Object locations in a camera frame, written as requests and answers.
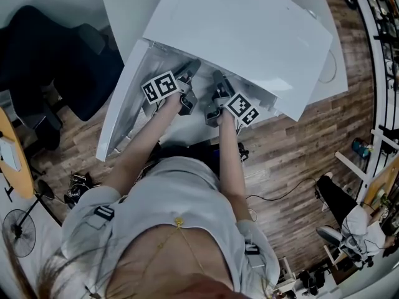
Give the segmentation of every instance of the person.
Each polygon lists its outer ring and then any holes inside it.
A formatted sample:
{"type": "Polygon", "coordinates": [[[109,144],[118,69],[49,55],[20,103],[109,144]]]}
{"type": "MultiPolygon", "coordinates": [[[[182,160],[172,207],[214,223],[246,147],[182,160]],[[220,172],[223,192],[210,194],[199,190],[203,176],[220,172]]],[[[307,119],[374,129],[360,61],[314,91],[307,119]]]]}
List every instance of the person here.
{"type": "Polygon", "coordinates": [[[352,249],[363,259],[372,257],[382,250],[397,249],[395,236],[386,236],[380,227],[381,209],[371,217],[356,201],[332,182],[332,173],[317,181],[321,196],[341,227],[344,239],[342,245],[352,249]]]}
{"type": "Polygon", "coordinates": [[[180,109],[180,94],[168,97],[80,198],[62,253],[94,298],[269,298],[279,263],[248,211],[232,114],[218,120],[219,176],[197,154],[163,158],[137,181],[180,109]]]}

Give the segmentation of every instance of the chair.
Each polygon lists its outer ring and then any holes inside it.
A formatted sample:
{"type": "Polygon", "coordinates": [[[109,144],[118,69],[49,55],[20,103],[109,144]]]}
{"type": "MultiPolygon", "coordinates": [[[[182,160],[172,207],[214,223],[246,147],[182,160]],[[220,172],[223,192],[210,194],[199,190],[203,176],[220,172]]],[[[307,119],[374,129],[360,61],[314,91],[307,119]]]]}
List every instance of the chair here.
{"type": "Polygon", "coordinates": [[[20,8],[0,29],[0,91],[9,90],[20,121],[45,148],[59,144],[63,105],[83,121],[107,101],[123,70],[119,51],[88,24],[63,27],[32,6],[20,8]],[[41,91],[53,82],[62,101],[50,107],[41,91]]]}

